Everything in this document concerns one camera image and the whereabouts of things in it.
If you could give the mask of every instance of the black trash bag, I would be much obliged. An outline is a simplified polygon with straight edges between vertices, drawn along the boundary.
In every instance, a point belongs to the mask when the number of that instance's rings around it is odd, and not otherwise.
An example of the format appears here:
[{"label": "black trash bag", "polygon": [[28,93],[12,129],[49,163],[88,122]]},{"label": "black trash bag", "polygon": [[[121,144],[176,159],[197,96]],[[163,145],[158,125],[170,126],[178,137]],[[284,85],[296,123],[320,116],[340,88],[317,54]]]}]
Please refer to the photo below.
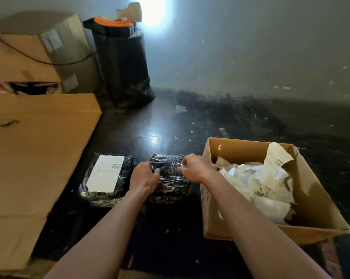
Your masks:
[{"label": "black trash bag", "polygon": [[83,22],[92,30],[107,93],[115,107],[144,105],[156,96],[150,87],[144,32],[134,26],[113,28],[93,18]]},{"label": "black trash bag", "polygon": [[182,165],[183,155],[154,154],[151,169],[161,169],[158,187],[148,199],[153,203],[174,203],[191,192],[191,182],[176,169]]},{"label": "black trash bag", "polygon": [[94,165],[99,159],[100,155],[115,155],[123,156],[117,154],[98,154],[95,153],[95,157],[92,160],[87,172],[84,176],[83,182],[79,186],[79,195],[88,200],[93,206],[100,207],[113,207],[126,195],[127,191],[130,189],[130,178],[132,171],[134,170],[134,158],[132,155],[125,156],[123,164],[120,170],[120,174],[117,179],[114,191],[111,193],[103,192],[89,192],[87,187],[87,181],[92,173]]}]

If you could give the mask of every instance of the white wall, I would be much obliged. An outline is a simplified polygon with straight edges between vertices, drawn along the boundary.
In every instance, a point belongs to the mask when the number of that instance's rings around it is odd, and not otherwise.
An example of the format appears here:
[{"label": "white wall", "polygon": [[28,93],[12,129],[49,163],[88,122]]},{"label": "white wall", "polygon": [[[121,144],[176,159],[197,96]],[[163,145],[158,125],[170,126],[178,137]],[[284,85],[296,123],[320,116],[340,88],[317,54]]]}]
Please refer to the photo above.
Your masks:
[{"label": "white wall", "polygon": [[[0,17],[52,10],[85,20],[114,14],[130,1],[135,0],[0,0]],[[164,28],[144,27],[152,84],[350,103],[350,0],[166,4]]]}]

